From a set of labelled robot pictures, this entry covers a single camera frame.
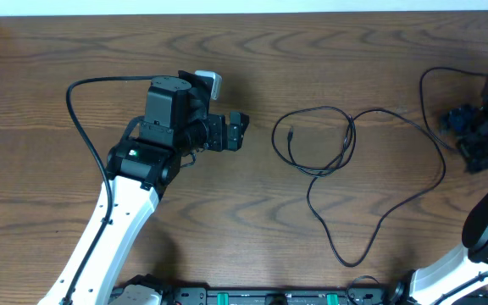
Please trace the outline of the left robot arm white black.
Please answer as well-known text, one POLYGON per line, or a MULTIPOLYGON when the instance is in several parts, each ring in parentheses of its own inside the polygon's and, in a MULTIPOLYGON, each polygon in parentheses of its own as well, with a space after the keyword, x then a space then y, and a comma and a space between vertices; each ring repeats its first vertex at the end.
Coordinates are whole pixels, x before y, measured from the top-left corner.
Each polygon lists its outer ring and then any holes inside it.
POLYGON ((132 119, 102 160, 82 126, 76 129, 93 154, 103 183, 94 212, 63 272, 42 304, 110 304, 111 292, 142 226, 181 160, 201 150, 241 148, 247 115, 211 114, 220 75, 206 70, 148 75, 145 113, 132 119))

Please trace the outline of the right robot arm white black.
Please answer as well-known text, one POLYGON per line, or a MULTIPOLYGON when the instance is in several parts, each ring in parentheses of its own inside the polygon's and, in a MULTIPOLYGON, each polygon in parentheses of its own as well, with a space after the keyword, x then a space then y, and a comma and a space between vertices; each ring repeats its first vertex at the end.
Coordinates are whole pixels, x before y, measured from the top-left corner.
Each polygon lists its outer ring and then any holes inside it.
MULTIPOLYGON (((488 169, 488 73, 480 108, 455 108, 443 118, 457 136, 468 172, 488 169)), ((488 304, 488 192, 463 225, 462 241, 435 263, 397 284, 392 304, 488 304)))

